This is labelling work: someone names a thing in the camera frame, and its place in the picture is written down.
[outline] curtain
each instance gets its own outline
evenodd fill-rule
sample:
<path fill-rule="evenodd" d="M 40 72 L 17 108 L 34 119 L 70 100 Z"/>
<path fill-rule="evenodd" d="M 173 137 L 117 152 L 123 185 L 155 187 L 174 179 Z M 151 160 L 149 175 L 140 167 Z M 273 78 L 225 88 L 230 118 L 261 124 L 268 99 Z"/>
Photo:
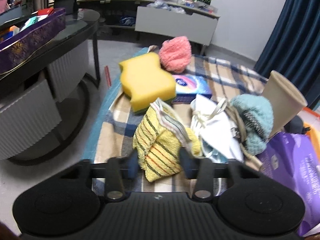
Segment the curtain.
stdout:
<path fill-rule="evenodd" d="M 286 0 L 255 71 L 276 70 L 289 79 L 312 108 L 320 96 L 320 0 Z"/>

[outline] beige cup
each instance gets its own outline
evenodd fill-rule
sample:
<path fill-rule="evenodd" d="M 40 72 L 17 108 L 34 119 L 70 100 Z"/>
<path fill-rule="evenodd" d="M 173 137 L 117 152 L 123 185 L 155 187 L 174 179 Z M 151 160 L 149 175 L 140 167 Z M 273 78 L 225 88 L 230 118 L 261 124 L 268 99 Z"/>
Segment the beige cup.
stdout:
<path fill-rule="evenodd" d="M 274 70 L 271 71 L 262 96 L 270 101 L 273 110 L 273 129 L 270 137 L 308 105 L 301 92 L 283 75 Z"/>

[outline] teal fuzzy towel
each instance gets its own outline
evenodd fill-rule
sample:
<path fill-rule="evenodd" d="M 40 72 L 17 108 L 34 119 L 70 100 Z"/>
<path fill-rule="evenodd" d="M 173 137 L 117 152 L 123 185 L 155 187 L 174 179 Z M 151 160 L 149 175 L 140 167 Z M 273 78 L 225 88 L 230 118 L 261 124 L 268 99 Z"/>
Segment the teal fuzzy towel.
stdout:
<path fill-rule="evenodd" d="M 266 138 L 269 137 L 273 127 L 273 111 L 268 99 L 262 96 L 243 94 L 231 99 L 230 103 L 238 110 L 243 117 L 244 111 L 249 111 L 260 124 Z M 253 127 L 246 126 L 247 140 L 246 149 L 251 155 L 263 152 L 267 144 L 261 139 Z"/>

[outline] black table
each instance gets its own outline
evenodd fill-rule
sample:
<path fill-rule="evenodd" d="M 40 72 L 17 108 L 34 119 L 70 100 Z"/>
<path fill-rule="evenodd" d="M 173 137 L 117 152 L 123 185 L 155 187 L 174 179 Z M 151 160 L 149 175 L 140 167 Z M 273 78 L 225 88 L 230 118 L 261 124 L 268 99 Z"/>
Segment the black table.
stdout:
<path fill-rule="evenodd" d="M 98 59 L 98 43 L 97 43 L 97 30 L 99 27 L 100 14 L 90 9 L 79 9 L 77 14 L 66 16 L 66 28 L 60 32 L 52 41 L 37 50 L 23 65 L 14 69 L 10 73 L 0 75 L 0 99 L 6 97 L 10 92 L 18 88 L 21 84 L 27 85 L 28 82 L 32 82 L 33 77 L 37 76 L 40 71 L 44 71 L 45 77 L 50 85 L 50 77 L 48 75 L 47 66 L 62 57 L 82 42 L 92 37 L 93 55 L 96 78 L 92 77 L 88 73 L 85 74 L 90 82 L 92 82 L 96 88 L 100 85 L 100 70 Z M 18 154 L 11 157 L 9 160 L 19 165 L 34 165 L 44 162 L 48 159 L 55 157 L 61 153 L 78 135 L 79 131 L 83 127 L 85 120 L 89 112 L 90 97 L 86 84 L 81 81 L 79 88 L 84 93 L 84 109 L 80 120 L 76 127 L 70 133 L 70 135 L 63 139 L 62 136 L 54 129 L 52 132 L 55 134 L 60 145 L 54 150 L 46 153 L 35 159 L 21 160 Z"/>

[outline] corrugated white panel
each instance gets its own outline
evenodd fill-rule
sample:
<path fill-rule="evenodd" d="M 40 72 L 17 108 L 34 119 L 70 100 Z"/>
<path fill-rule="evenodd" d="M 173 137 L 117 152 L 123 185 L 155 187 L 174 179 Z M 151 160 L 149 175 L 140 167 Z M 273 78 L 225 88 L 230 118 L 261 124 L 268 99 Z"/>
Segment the corrugated white panel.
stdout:
<path fill-rule="evenodd" d="M 57 101 L 63 101 L 77 87 L 88 65 L 88 41 L 85 41 L 48 66 Z"/>
<path fill-rule="evenodd" d="M 34 145 L 59 122 L 61 117 L 47 80 L 23 91 L 0 109 L 0 160 Z"/>

